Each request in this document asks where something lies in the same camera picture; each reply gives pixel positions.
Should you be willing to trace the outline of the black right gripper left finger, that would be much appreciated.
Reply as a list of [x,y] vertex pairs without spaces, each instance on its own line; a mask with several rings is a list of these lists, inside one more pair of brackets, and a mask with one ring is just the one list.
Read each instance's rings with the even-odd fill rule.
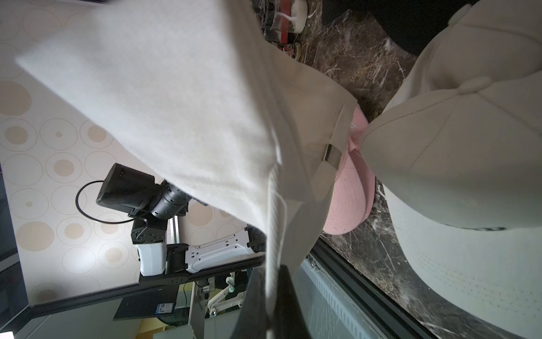
[[254,268],[248,282],[243,306],[231,339],[264,339],[268,332],[265,308],[265,269]]

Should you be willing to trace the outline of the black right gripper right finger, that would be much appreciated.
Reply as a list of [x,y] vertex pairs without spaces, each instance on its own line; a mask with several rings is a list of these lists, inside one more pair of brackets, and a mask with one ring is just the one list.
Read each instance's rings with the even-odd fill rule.
[[296,296],[292,277],[286,266],[280,267],[277,299],[270,329],[272,330],[273,338],[311,338]]

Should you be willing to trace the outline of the pink cap with logo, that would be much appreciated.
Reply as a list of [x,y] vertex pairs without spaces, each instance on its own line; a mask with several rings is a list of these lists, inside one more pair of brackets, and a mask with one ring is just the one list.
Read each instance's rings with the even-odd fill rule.
[[371,214],[375,198],[375,175],[361,156],[361,134],[368,120],[359,107],[354,110],[349,139],[335,178],[332,200],[323,227],[331,235],[346,234]]

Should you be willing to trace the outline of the beige Colorado cap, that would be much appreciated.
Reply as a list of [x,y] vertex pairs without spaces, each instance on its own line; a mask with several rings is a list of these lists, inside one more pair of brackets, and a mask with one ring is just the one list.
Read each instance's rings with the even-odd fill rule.
[[540,1],[457,10],[364,131],[361,153],[420,279],[540,338]]
[[267,42],[249,1],[113,1],[17,56],[182,191],[259,228],[295,271],[319,237],[357,100]]

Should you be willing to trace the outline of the black cap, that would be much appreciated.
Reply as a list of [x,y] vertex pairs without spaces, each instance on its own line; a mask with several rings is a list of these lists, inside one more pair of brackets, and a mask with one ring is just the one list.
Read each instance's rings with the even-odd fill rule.
[[367,12],[390,39],[411,55],[420,55],[449,20],[470,0],[323,0],[322,25],[330,25],[345,11]]

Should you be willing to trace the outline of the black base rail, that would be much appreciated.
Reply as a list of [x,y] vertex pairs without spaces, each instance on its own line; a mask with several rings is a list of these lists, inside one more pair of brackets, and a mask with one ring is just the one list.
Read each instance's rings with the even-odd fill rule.
[[[232,314],[210,318],[213,292],[204,290],[212,278],[219,288],[226,275],[235,273],[236,293],[245,293],[258,259],[248,259],[202,271],[196,275],[175,273],[142,277],[136,254],[118,245],[120,260],[104,268],[106,278],[120,278],[123,284],[107,288],[90,275],[66,282],[49,276],[39,285],[31,285],[23,274],[21,259],[1,268],[1,330],[19,332],[30,320],[74,309],[88,311],[102,307],[99,314],[86,314],[77,336],[120,338],[114,321],[127,325],[136,319],[158,317],[168,324],[179,322],[189,330],[189,314],[204,328],[205,338],[231,335],[241,307]],[[430,338],[431,333],[413,316],[386,297],[365,278],[359,276],[323,241],[309,254],[301,268],[292,273],[292,282],[303,318],[312,338]]]

